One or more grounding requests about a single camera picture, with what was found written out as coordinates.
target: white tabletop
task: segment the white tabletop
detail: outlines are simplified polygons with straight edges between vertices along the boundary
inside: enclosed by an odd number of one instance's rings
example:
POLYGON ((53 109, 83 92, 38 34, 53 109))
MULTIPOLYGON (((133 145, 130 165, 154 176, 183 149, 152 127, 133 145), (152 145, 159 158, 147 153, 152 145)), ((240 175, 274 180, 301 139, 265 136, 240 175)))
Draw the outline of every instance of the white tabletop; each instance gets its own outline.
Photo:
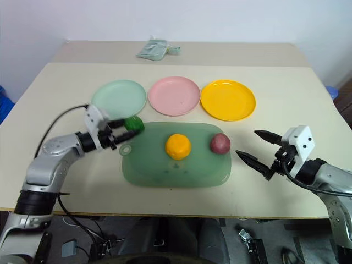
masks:
MULTIPOLYGON (((199 122, 220 127, 232 142, 228 181, 211 188, 135 186, 122 175, 118 151, 106 149, 87 154, 71 167, 62 188, 62 192, 72 193, 63 198, 68 210, 115 215, 327 217, 317 196, 278 174, 271 181, 265 180, 234 152, 249 152, 271 165, 278 146, 261 140, 253 130, 283 135, 290 127, 309 125, 316 143, 311 158, 322 158, 340 168, 350 167, 352 132, 313 70, 306 64, 273 66, 272 61, 270 66, 220 66, 221 62, 180 65, 182 61, 178 60, 174 64, 48 63, 0 126, 1 209, 14 208, 36 146, 60 112, 89 102, 98 87, 112 80, 135 80, 149 90, 160 78, 180 75, 196 82, 200 89, 217 79, 233 79, 245 84, 256 96, 255 112, 239 122, 216 120, 201 105, 189 114, 167 117, 147 102, 139 114, 144 122, 199 122)), ((77 131, 86 131, 83 111, 63 117, 49 137, 77 131)))

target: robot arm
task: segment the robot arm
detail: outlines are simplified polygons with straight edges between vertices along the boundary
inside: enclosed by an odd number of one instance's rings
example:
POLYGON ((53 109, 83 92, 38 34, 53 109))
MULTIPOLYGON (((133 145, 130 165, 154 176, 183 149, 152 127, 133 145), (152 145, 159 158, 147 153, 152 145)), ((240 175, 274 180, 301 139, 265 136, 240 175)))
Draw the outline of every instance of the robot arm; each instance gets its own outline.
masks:
MULTIPOLYGON (((56 198, 70 166, 92 150, 116 149, 117 144, 141 131, 131 129, 121 136, 112 135, 112 129, 121 127, 126 120, 108 122, 94 106, 88 107, 85 119, 88 133, 48 140, 29 165, 15 210, 8 216, 0 236, 1 264, 32 263, 33 260, 34 263, 45 263, 51 241, 51 235, 45 229, 49 227, 56 198)), ((133 120, 142 124, 137 117, 133 120)))
POLYGON ((251 168, 270 180, 274 173, 286 175, 298 186, 311 190, 327 207, 339 263, 352 261, 352 173, 317 158, 308 159, 314 140, 308 126, 289 129, 284 136, 256 130, 262 139, 281 146, 269 168, 256 157, 236 151, 251 168))

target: black cable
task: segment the black cable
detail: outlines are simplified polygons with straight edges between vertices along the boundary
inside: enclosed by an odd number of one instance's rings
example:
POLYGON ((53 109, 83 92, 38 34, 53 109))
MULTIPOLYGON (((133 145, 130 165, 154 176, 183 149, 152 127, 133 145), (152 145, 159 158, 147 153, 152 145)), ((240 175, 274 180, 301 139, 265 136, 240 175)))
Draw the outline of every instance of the black cable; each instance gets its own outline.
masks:
POLYGON ((342 192, 342 191, 327 191, 327 190, 321 190, 321 189, 317 189, 314 187, 311 187, 309 185, 306 185, 304 183, 301 183, 300 181, 296 180, 295 178, 293 178, 290 174, 290 172, 288 171, 287 168, 287 162, 283 161, 281 163, 281 168, 282 171, 286 174, 287 178, 289 178, 289 180, 291 182, 293 182, 294 184, 300 186, 303 189, 315 192, 315 193, 321 193, 321 194, 327 194, 327 195, 335 195, 335 196, 344 196, 344 197, 352 197, 352 193, 349 192, 342 192))
POLYGON ((104 236, 104 233, 103 233, 103 230, 101 230, 101 227, 100 227, 100 225, 98 224, 98 222, 97 222, 97 221, 94 221, 94 223, 98 226, 99 231, 100 231, 100 234, 101 234, 101 237, 106 240, 106 238, 105 238, 105 236, 104 236))
POLYGON ((83 224, 81 224, 81 222, 79 222, 79 221, 66 209, 66 207, 63 205, 63 203, 62 203, 62 201, 61 201, 60 196, 61 196, 61 194, 59 194, 59 195, 57 196, 57 200, 58 200, 58 202, 59 202, 59 204, 60 204, 62 210, 66 213, 66 215, 67 215, 76 225, 78 225, 80 228, 82 228, 82 230, 83 230, 84 232, 86 232, 86 233, 89 235, 89 237, 90 237, 90 238, 92 239, 92 241, 93 241, 93 244, 94 244, 95 246, 97 246, 97 241, 95 240, 94 236, 88 231, 88 229, 87 229, 86 226, 84 226, 83 224))
POLYGON ((46 136, 49 134, 50 130, 53 128, 53 126, 55 125, 55 123, 57 122, 57 120, 59 120, 63 115, 67 114, 68 112, 70 112, 70 111, 72 111, 72 110, 75 110, 75 109, 78 109, 78 108, 82 108, 82 107, 84 107, 84 108, 87 109, 88 104, 81 104, 81 105, 79 105, 79 106, 74 106, 74 107, 71 107, 71 108, 67 109, 66 111, 62 112, 62 113, 51 123, 51 125, 49 126, 49 128, 46 130, 44 136, 42 137, 41 141, 39 142, 39 145, 38 145, 38 147, 37 147, 37 150, 36 150, 36 152, 35 152, 35 154, 34 154, 34 158, 36 158, 36 157, 38 156, 39 151, 40 151, 40 148, 41 148, 41 146, 43 145, 43 142, 44 142, 46 136))
POLYGON ((97 221, 94 221, 94 223, 98 226, 99 231, 100 231, 100 233, 101 233, 101 237, 104 238, 105 241, 107 241, 106 238, 105 238, 105 236, 104 236, 103 230, 101 229, 101 227, 100 227, 100 225, 98 224, 98 222, 97 222, 97 221))
MULTIPOLYGON (((63 220, 63 222, 64 222, 65 224, 67 224, 67 225, 69 225, 69 226, 72 226, 72 227, 79 227, 79 228, 80 228, 79 225, 68 223, 68 222, 65 220, 64 216, 62 216, 62 217, 63 217, 62 220, 63 220)), ((102 241, 106 241, 106 239, 103 238, 101 235, 99 235, 97 232, 95 232, 94 230, 92 230, 91 228, 89 228, 89 227, 87 227, 87 226, 85 226, 85 227, 87 228, 87 230, 88 230, 92 235, 96 236, 97 238, 101 239, 102 241)))
POLYGON ((88 252, 87 252, 83 247, 76 246, 76 248, 82 250, 82 251, 87 255, 87 257, 88 257, 88 259, 89 259, 89 254, 88 254, 88 252))

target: blue object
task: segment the blue object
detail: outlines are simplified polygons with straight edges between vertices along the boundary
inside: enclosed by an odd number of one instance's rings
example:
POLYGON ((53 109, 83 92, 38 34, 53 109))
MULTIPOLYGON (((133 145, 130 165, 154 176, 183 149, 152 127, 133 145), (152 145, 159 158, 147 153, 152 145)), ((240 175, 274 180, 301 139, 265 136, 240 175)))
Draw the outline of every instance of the blue object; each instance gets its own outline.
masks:
POLYGON ((15 105, 5 94, 5 89, 0 86, 0 124, 15 105))
POLYGON ((77 246, 77 241, 76 239, 72 239, 70 241, 67 241, 66 243, 62 244, 61 247, 61 257, 69 257, 76 255, 76 246, 77 246))
POLYGON ((329 92, 332 100, 334 100, 339 95, 339 91, 335 87, 326 85, 325 88, 329 92))

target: green tray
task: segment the green tray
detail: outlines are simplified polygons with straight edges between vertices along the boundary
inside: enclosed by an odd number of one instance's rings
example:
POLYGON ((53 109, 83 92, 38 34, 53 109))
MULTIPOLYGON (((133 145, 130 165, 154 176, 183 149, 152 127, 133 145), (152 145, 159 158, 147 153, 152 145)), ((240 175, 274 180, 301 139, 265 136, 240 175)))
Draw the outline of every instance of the green tray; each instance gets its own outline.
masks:
POLYGON ((122 171, 130 183, 152 187, 211 187, 227 181, 231 155, 210 150, 210 141, 222 133, 215 125, 202 123, 145 123, 145 130, 120 148, 122 171), (181 161, 171 159, 165 143, 172 134, 183 134, 192 143, 191 154, 181 161))

